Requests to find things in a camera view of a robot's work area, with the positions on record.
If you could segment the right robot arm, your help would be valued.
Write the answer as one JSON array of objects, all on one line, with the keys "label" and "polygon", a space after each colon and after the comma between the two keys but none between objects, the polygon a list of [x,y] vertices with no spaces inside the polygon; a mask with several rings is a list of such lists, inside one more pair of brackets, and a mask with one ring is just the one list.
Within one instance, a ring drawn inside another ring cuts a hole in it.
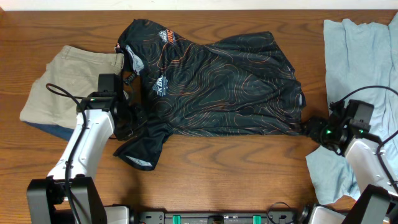
[{"label": "right robot arm", "polygon": [[299,223],[397,223],[397,177],[389,165],[380,137],[369,132],[374,107],[349,100],[330,104],[328,119],[313,116],[302,125],[303,134],[343,156],[353,168],[360,198],[348,213],[323,205],[305,207]]}]

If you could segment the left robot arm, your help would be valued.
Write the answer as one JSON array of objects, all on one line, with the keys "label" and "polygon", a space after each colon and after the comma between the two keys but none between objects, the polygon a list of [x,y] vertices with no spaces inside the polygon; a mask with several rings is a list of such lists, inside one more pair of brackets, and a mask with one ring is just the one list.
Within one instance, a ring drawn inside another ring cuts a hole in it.
[{"label": "left robot arm", "polygon": [[98,91],[77,106],[75,130],[56,166],[31,180],[27,201],[32,223],[130,223],[125,205],[105,207],[94,178],[108,139],[123,138],[118,122],[132,121],[123,91]]}]

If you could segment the black orange patterned jersey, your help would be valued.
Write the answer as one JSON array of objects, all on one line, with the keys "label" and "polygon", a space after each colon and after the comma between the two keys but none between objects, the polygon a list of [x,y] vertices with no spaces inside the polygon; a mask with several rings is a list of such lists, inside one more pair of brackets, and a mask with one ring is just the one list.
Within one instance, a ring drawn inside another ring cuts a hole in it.
[{"label": "black orange patterned jersey", "polygon": [[171,29],[136,19],[116,51],[141,81],[146,121],[114,155],[153,170],[163,144],[186,136],[296,136],[305,97],[295,70],[269,31],[197,44]]}]

